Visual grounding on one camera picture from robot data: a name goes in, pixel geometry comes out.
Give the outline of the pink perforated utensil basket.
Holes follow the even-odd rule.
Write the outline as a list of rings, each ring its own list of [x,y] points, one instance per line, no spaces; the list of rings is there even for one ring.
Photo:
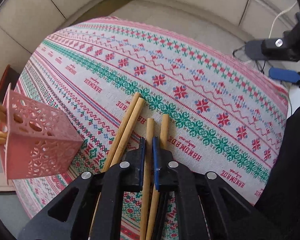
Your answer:
[[[66,172],[83,144],[67,115],[10,88],[3,106],[7,121],[0,122],[0,131],[7,139],[0,145],[0,159],[6,180]]]

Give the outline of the red-lined brown trash bin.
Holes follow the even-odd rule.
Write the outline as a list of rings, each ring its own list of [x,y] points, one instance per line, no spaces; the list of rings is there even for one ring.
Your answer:
[[[11,84],[11,88],[14,89],[19,76],[20,74],[16,70],[14,70],[10,65],[7,65],[0,80],[0,103],[3,103],[4,101],[8,85]]]

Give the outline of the patterned red green tablecloth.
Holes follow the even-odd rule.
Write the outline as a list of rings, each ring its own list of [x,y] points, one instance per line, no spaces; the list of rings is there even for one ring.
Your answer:
[[[119,239],[140,239],[142,190],[130,191],[129,154],[146,139],[148,118],[160,138],[164,114],[171,183],[161,239],[281,239],[254,205],[279,155],[287,91],[249,66],[168,30],[105,17],[48,35],[15,90],[62,110],[83,138],[64,174],[14,182],[31,216],[19,239],[89,239],[103,167],[136,92],[145,104],[118,162],[129,167]]]

